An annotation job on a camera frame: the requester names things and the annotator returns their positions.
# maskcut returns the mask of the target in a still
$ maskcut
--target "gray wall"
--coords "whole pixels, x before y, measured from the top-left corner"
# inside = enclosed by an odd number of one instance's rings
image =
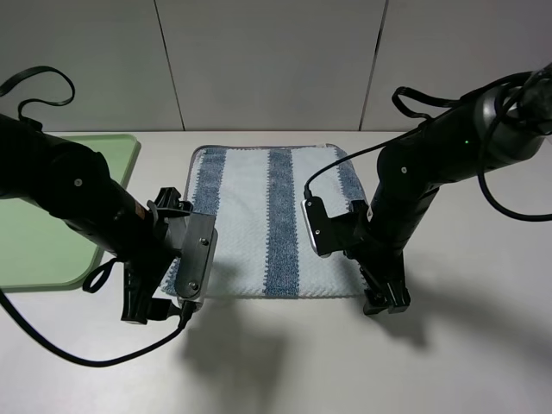
[[[187,129],[358,129],[385,0],[158,0]]]
[[[188,130],[357,130],[361,120],[364,130],[404,130],[417,121],[392,106],[398,86],[459,97],[552,60],[550,0],[388,0],[373,66],[385,5],[6,0],[0,81],[37,65],[74,81],[69,106],[26,109],[47,130],[181,130],[181,118]],[[40,75],[1,97],[0,112],[68,93],[62,79]]]
[[[25,114],[58,131],[182,129],[151,0],[9,0],[0,14],[0,82],[31,66],[54,66],[77,88],[63,108],[32,103]],[[28,97],[63,100],[65,81],[37,75],[0,97],[15,116]]]
[[[399,86],[457,98],[545,66],[552,61],[551,16],[550,0],[390,0],[362,129],[419,123],[393,106]]]

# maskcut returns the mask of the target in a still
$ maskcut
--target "white table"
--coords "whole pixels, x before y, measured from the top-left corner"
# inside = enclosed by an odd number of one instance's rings
[[[141,202],[183,190],[194,148],[332,142],[347,152],[385,133],[137,133],[129,191]],[[552,210],[552,147],[489,175],[514,210]],[[368,194],[377,154],[356,159]],[[552,224],[495,212],[475,179],[443,187],[405,250],[411,308],[364,317],[358,300],[208,301],[175,341],[106,369],[39,348],[0,312],[0,412],[9,413],[550,413]],[[96,295],[10,295],[62,348],[126,354],[176,320],[119,322],[122,269]]]

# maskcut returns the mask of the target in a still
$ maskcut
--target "black cable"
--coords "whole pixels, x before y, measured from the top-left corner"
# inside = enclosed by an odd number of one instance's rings
[[[179,335],[179,333],[184,330],[186,324],[191,318],[191,315],[193,314],[194,310],[196,310],[195,303],[190,301],[184,302],[182,306],[182,311],[180,313],[180,322],[179,322],[178,328],[176,328],[176,330],[172,332],[172,334],[170,334],[169,336],[166,336],[160,341],[157,341],[156,343],[153,343],[152,345],[145,347],[144,349],[140,349],[138,351],[133,352],[132,354],[120,356],[112,360],[90,361],[84,358],[79,358],[75,355],[71,355],[66,351],[64,351],[63,349],[59,349],[58,347],[53,345],[48,339],[46,339],[39,332],[37,332],[36,329],[33,328],[31,324],[25,320],[25,318],[9,301],[9,299],[6,297],[6,295],[3,293],[1,289],[0,289],[0,305],[4,308],[4,310],[8,313],[8,315],[11,316],[11,318],[14,320],[15,323],[17,323],[17,325],[19,325],[19,327],[27,333],[27,335],[29,335],[36,342],[38,342],[39,345],[41,345],[43,348],[47,349],[52,354],[55,354],[66,361],[72,362],[73,364],[81,365],[83,367],[94,367],[94,368],[113,367],[114,365],[122,364],[123,362],[133,360],[134,358],[138,358],[139,356],[145,355],[149,352],[154,351],[159,347],[162,347],[166,343],[176,338]]]
[[[24,101],[21,101],[19,105],[17,105],[17,115],[19,117],[19,120],[21,122],[25,122],[32,126],[34,129],[42,130],[42,124],[38,121],[35,121],[34,119],[27,118],[26,116],[23,116],[23,108],[27,104],[31,104],[33,102],[40,102],[41,104],[46,104],[50,106],[65,106],[72,102],[72,100],[75,98],[75,85],[73,82],[61,71],[57,70],[55,67],[51,66],[34,66],[30,67],[29,69],[25,69],[24,71],[21,71],[19,73],[16,73],[14,76],[6,80],[3,84],[0,85],[0,97],[3,97],[7,93],[9,93],[12,89],[14,89],[17,85],[19,85],[23,80],[32,78],[35,75],[38,75],[39,73],[46,73],[46,72],[53,72],[60,75],[71,88],[71,96],[66,99],[65,101],[55,102],[55,101],[45,101],[43,99],[25,99]]]
[[[399,136],[397,136],[397,137],[395,137],[395,138],[393,138],[389,141],[385,141],[385,142],[382,142],[378,145],[374,145],[373,147],[362,149],[361,151],[357,151],[356,153],[352,153],[350,155],[347,155],[346,157],[340,158],[339,160],[334,161],[331,164],[328,164],[327,166],[325,166],[324,168],[321,168],[320,170],[316,171],[314,174],[312,174],[310,176],[309,179],[307,179],[307,182],[304,183],[304,191],[303,191],[304,198],[307,199],[307,198],[312,197],[312,192],[311,192],[311,189],[310,189],[311,183],[320,174],[325,173],[326,171],[333,168],[334,166],[339,166],[341,163],[343,163],[345,161],[349,161],[349,160],[351,160],[355,157],[358,157],[359,155],[364,155],[364,154],[371,153],[372,151],[376,151],[377,149],[381,149],[383,147],[386,147],[387,145],[391,144],[392,142],[402,140],[403,138],[406,138],[407,136],[410,136],[410,135],[416,133],[420,128],[422,128],[422,127],[417,127],[415,129],[413,129],[412,131],[408,131],[408,132],[406,132],[402,135],[399,135]]]
[[[496,211],[499,211],[500,213],[504,214],[505,216],[508,216],[509,218],[513,218],[514,220],[520,220],[523,222],[548,222],[552,220],[552,214],[541,214],[541,215],[521,214],[521,213],[517,213],[516,211],[507,209],[506,207],[504,207],[504,205],[499,203],[496,200],[496,198],[491,194],[491,191],[489,190],[489,187],[486,183],[485,154],[486,154],[486,150],[489,147],[489,143],[491,142],[492,134],[494,133],[498,125],[505,119],[506,114],[508,113],[508,110],[519,100],[519,98],[523,95],[525,91],[527,91],[529,87],[531,87],[536,82],[541,80],[541,78],[549,68],[550,66],[547,66],[541,71],[535,72],[534,74],[532,74],[524,83],[524,85],[521,88],[519,88],[517,91],[515,91],[510,97],[510,99],[508,99],[508,101],[504,105],[502,105],[502,107],[497,111],[497,115],[491,121],[491,124],[489,125],[489,128],[487,128],[485,135],[483,136],[483,140],[481,141],[479,158],[476,166],[477,180],[480,183],[480,189],[486,201],[488,201],[489,204]]]

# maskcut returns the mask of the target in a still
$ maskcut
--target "towel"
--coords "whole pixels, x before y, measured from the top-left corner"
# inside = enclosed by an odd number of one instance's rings
[[[191,160],[185,198],[194,211],[216,216],[218,243],[207,297],[343,298],[366,289],[358,264],[341,252],[312,250],[301,212],[305,181],[346,156],[333,145],[316,147],[201,147]],[[314,180],[313,194],[329,216],[366,199],[348,161]],[[175,260],[161,290],[175,296]]]

